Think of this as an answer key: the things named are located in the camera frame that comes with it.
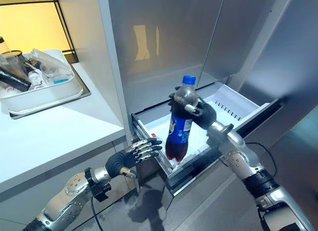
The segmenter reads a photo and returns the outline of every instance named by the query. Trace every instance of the black cable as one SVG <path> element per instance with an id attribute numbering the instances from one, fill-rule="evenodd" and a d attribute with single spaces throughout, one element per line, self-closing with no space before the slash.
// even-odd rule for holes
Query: black cable
<path id="1" fill-rule="evenodd" d="M 93 197 L 94 197 L 94 196 L 91 196 L 91 198 L 90 198 L 91 210 L 93 211 L 94 217 L 95 217 L 95 219 L 96 219 L 96 223 L 97 223 L 97 225 L 98 225 L 100 231 L 104 231 L 103 228 L 101 227 L 99 221 L 98 221 L 98 218 L 97 218 L 97 215 L 96 215 L 96 212 L 95 212 L 95 209 L 94 209 Z"/>
<path id="2" fill-rule="evenodd" d="M 247 144 L 247 145 L 248 145 L 248 144 L 256 144 L 256 145 L 259 145 L 259 146 L 261 146 L 262 148 L 264 148 L 265 151 L 267 151 L 267 153 L 269 154 L 270 158 L 272 159 L 273 165 L 274 165 L 274 167 L 275 167 L 275 172 L 274 172 L 274 174 L 273 174 L 273 177 L 275 177 L 275 176 L 277 175 L 278 169 L 277 169 L 277 165 L 276 165 L 276 162 L 275 162 L 275 159 L 274 159 L 272 153 L 271 153 L 263 144 L 261 144 L 261 143 L 252 142 L 252 143 L 246 143 L 246 144 Z"/>

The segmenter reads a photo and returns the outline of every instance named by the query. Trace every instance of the robot finger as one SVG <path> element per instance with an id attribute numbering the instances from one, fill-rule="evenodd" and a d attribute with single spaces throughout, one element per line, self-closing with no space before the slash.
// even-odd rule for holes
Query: robot finger
<path id="1" fill-rule="evenodd" d="M 139 147 L 136 147 L 134 150 L 131 150 L 130 153 L 133 155 L 137 155 L 142 150 L 147 149 L 149 147 L 156 147 L 156 145 L 160 145 L 162 141 L 157 140 L 156 138 L 152 138 L 148 143 L 140 145 Z"/>
<path id="2" fill-rule="evenodd" d="M 156 144 L 160 144 L 158 143 L 159 141 L 157 141 L 157 138 L 147 138 L 147 139 L 144 139 L 144 140 L 141 140 L 141 141 L 138 141 L 134 144 L 132 144 L 130 146 L 131 150 L 136 150 L 136 149 L 139 149 L 141 146 L 147 144 L 147 143 L 151 143 L 152 145 L 156 145 Z"/>
<path id="3" fill-rule="evenodd" d="M 140 158 L 138 158 L 136 161 L 136 164 L 139 164 L 145 160 L 151 159 L 151 158 L 156 157 L 158 155 L 159 155 L 159 153 L 156 153 L 156 152 L 147 153 L 144 156 L 141 156 Z"/>
<path id="4" fill-rule="evenodd" d="M 143 150 L 140 150 L 137 154 L 135 154 L 135 158 L 140 158 L 148 153 L 151 153 L 153 151 L 159 151 L 161 149 L 162 149 L 161 146 L 152 146 L 152 147 L 145 148 Z"/>

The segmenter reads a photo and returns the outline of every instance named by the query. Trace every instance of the gray floor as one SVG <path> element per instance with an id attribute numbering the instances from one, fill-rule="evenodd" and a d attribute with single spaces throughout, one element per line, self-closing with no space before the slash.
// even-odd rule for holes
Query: gray floor
<path id="1" fill-rule="evenodd" d="M 292 194 L 318 229 L 318 107 L 297 124 L 273 147 L 278 166 L 278 182 Z M 273 171 L 268 155 L 263 164 Z M 104 230 L 261 230 L 256 208 L 242 183 L 231 176 L 186 218 L 187 199 L 166 212 L 161 206 L 164 182 L 155 175 L 137 194 L 132 191 L 98 214 Z M 98 231 L 94 219 L 76 231 Z"/>

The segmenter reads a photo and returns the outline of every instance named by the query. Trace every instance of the soda bottle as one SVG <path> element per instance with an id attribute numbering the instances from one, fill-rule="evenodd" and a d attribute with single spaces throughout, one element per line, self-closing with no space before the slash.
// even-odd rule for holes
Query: soda bottle
<path id="1" fill-rule="evenodd" d="M 198 95 L 193 85 L 194 76 L 183 76 L 183 85 L 174 94 L 174 104 L 171 108 L 169 135 L 165 143 L 165 152 L 168 159 L 175 158 L 182 161 L 188 150 L 192 115 L 184 110 L 187 104 L 197 106 Z"/>

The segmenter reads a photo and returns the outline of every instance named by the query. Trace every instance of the freezer compartment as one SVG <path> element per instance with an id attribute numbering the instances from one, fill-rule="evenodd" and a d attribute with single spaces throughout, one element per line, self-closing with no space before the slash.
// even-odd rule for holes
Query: freezer compartment
<path id="1" fill-rule="evenodd" d="M 244 134 L 252 132 L 252 129 L 256 127 L 253 122 L 256 118 L 257 124 L 260 124 L 275 111 L 275 109 L 269 111 L 269 108 L 273 105 L 277 106 L 277 102 L 258 106 L 220 82 L 199 90 L 198 94 L 215 109 L 219 122 L 225 125 L 232 123 L 236 130 L 244 131 Z M 206 131 L 192 123 L 187 155 L 180 163 L 176 160 L 168 160 L 164 147 L 171 117 L 169 110 L 170 107 L 165 103 L 133 114 L 132 119 L 134 131 L 140 139 L 156 136 L 162 140 L 163 149 L 157 157 L 157 162 L 167 176 L 167 184 L 173 192 L 176 192 L 215 163 L 221 154 L 206 144 L 208 139 Z"/>

